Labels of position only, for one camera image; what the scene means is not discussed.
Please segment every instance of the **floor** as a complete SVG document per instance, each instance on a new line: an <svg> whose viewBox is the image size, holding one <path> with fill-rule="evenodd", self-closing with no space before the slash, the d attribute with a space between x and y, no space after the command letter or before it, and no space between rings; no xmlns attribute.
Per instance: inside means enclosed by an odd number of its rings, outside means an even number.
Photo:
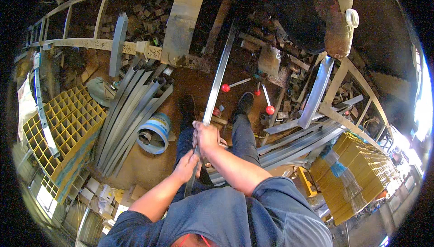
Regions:
<svg viewBox="0 0 434 247"><path fill-rule="evenodd" d="M229 58L225 76L222 81L223 84L232 84L234 82L251 77L244 67L240 67L236 50L237 47L234 47ZM92 78L95 76L107 78L108 62L106 60L102 60L99 63L101 64L100 68L92 75ZM207 74L187 68L177 68L172 73L172 76L175 80L174 92L162 104L158 111L168 115L172 124L171 129L177 137L179 136L179 126L181 121L177 100L185 94L192 94L196 102L196 116L198 119L201 118L199 117L199 114L200 112L205 111L210 89L214 81L214 75L215 70L211 70L211 72ZM241 95L247 91L253 92L256 87L257 82L251 80L237 87L232 87L229 92L220 91L216 106L222 104L225 107L222 112L222 119L228 120ZM278 93L280 88L267 81L266 87L269 91L270 101L274 102L276 99L274 95ZM260 123L259 113L265 113L266 106L267 102L264 94L262 93L260 96L255 97L252 113L249 115L253 132L260 136L263 135L261 131L264 127ZM230 129L221 131L220 135L228 142L229 145L232 144ZM261 142L262 139L257 138L258 146L260 146ZM159 155L150 154L135 144L128 154L117 177L111 176L109 178L102 178L92 166L90 166L90 170L91 174L95 176L97 180L109 184L113 188L128 189L132 185L140 185L144 189L150 190L165 177L171 174L173 165L175 163L175 157L176 141L171 142L167 150Z"/></svg>

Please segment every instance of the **forearm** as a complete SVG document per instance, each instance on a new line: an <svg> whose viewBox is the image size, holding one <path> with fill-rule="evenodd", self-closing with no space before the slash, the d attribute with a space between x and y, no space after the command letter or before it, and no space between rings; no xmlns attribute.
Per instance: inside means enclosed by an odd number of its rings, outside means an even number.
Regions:
<svg viewBox="0 0 434 247"><path fill-rule="evenodd" d="M223 148L206 152L209 162L235 189L247 196L252 195L256 186L272 175L263 168L245 161Z"/></svg>
<svg viewBox="0 0 434 247"><path fill-rule="evenodd" d="M128 210L140 212L156 222L163 217L181 185L175 176L170 175L135 201Z"/></svg>

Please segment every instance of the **hand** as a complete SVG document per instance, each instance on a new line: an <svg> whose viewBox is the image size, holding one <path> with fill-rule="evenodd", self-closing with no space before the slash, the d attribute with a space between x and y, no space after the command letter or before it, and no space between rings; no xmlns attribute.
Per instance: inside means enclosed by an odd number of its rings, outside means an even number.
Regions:
<svg viewBox="0 0 434 247"><path fill-rule="evenodd" d="M176 165L175 170L172 172L171 176L179 180L180 184L187 183L187 181L191 178L191 174L193 173L193 169L199 161L199 156L197 154L193 154L193 150L190 150L185 154ZM196 178L199 178L200 169L197 170Z"/></svg>
<svg viewBox="0 0 434 247"><path fill-rule="evenodd" d="M202 122L193 121L193 127L195 128L193 148L198 146L202 156L206 156L207 152L214 152L220 148L218 145L219 131L215 126L205 126Z"/></svg>

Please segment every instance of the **white bottle cap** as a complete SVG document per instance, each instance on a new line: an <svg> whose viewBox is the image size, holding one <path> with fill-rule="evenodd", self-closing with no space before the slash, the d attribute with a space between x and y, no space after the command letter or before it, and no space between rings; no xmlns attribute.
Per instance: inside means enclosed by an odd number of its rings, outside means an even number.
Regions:
<svg viewBox="0 0 434 247"><path fill-rule="evenodd" d="M350 27L356 28L359 26L359 14L354 9L345 11L345 20Z"/></svg>

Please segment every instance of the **rusty metal frame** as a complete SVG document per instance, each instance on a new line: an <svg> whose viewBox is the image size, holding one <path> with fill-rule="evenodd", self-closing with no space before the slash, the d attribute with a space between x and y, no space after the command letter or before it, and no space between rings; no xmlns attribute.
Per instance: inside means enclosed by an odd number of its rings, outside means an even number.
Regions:
<svg viewBox="0 0 434 247"><path fill-rule="evenodd" d="M67 38L68 25L69 25L69 20L70 20L71 15L72 15L71 10L73 8L73 5L77 4L79 2L83 2L83 1L85 1L85 0L68 0L67 2L59 5L57 8L55 8L52 11L50 11L49 13L47 13L40 20L38 20L34 25L28 27L27 28L28 33L26 35L28 40L26 41L25 48L41 47L44 44L53 44L53 46L59 46L59 47L84 47L84 48L94 48L94 49L102 49L102 50L110 50L111 51L111 47L113 46L113 40L98 39L98 32L99 32L100 27L101 27L101 17L105 14L105 9L106 9L108 0L102 0L102 2L101 2L98 16L97 16L97 23L95 26L93 38ZM214 25L211 28L211 32L210 32L210 35L209 35L209 38L208 38L208 41L206 44L205 55L210 55L213 53L215 41L216 41L217 36L220 32L220 28L221 28L223 21L227 15L227 12L230 9L230 5L232 4L233 1L234 0L222 0L222 4L220 5L218 14L217 14L216 19L214 21ZM65 28L64 28L64 33L63 33L62 39L46 40L50 17L53 16L54 14L60 12L60 11L65 10L65 9L68 9L68 15L67 15L67 18L65 20ZM191 18L193 18L194 22L196 22L197 16L195 18L194 17L191 17ZM44 33L40 33L40 35L38 35L39 37L37 39L34 31L37 30L38 25L41 25L41 32L44 31ZM139 52L139 53L144 53L144 55L148 59L155 59L155 60L161 60L162 59L161 55L164 53L164 49L165 49L164 47L161 48L161 47L154 47L154 46L149 46L149 45L145 45L145 46L146 46L146 48L143 49L142 44L137 44L137 43L133 43L133 42L125 42L122 52L126 53L126 54L132 54L132 55L135 55L136 52ZM209 63L206 59L196 57L193 55L189 55L189 54L185 54L185 57L186 57L185 61L181 60L182 62L179 62L179 63L176 61L171 61L171 64L175 65L175 66L183 66L183 67L187 67L187 68L200 69L202 71L209 72Z"/></svg>
<svg viewBox="0 0 434 247"><path fill-rule="evenodd" d="M332 102L336 95L336 92L338 91L338 88L340 87L342 81L344 80L347 73L350 73L357 82L361 85L363 90L369 95L369 101L368 105L364 109L363 113L361 114L360 118L358 119L358 122L356 125L354 125L350 120L346 119L345 117L338 114L336 111L332 109ZM330 84L330 87L328 88L328 91L326 93L326 96L324 97L324 101L319 107L319 112L324 114L325 116L339 122L352 132L356 133L357 135L364 138L366 141L368 141L370 144L372 144L374 147L376 147L378 150L386 154L384 149L377 144L375 140L373 140L368 134L365 132L362 132L361 129L358 128L358 125L363 120L363 117L365 116L367 109L369 108L369 105L371 103L374 103L374 106L377 108L378 113L380 114L381 119L383 120L383 124L387 128L390 137L393 139L392 130L390 128L389 122L387 120L386 114L384 113L384 110L382 106L380 105L380 102L377 99L377 96L375 96L374 91L372 91L371 87L368 85L366 80L363 78L362 74L357 70L357 68L354 66L354 64L349 60L349 58L345 57L342 60L341 66L339 67L338 71L336 72L336 75L333 78L332 83Z"/></svg>

